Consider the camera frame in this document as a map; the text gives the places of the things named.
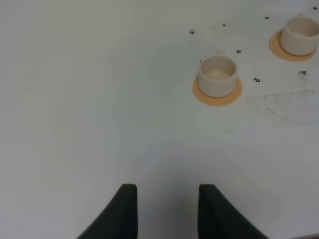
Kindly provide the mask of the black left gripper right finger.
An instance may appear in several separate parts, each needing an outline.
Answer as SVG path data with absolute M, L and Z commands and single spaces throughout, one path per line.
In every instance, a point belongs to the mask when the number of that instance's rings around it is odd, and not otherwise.
M 198 237 L 200 239 L 266 239 L 213 184 L 199 186 Z

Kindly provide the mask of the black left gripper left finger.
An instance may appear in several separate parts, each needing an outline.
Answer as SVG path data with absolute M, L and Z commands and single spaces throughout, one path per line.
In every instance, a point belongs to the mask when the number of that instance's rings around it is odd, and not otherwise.
M 80 239 L 136 239 L 138 194 L 135 184 L 123 184 L 106 208 L 78 237 Z

